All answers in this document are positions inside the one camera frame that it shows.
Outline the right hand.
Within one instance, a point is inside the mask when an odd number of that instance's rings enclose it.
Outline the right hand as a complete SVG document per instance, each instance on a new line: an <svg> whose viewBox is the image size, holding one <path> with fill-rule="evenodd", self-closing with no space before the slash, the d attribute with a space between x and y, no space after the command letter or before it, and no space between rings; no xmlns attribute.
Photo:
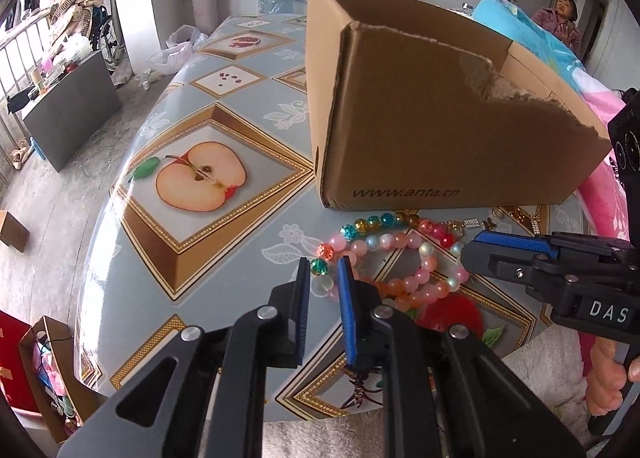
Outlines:
<svg viewBox="0 0 640 458"><path fill-rule="evenodd" d="M586 404L593 416L604 416L620 408L622 389L627 382L637 383L640 376L639 358L628 368L614 360L617 343L596 337L590 350L592 369L587 374Z"/></svg>

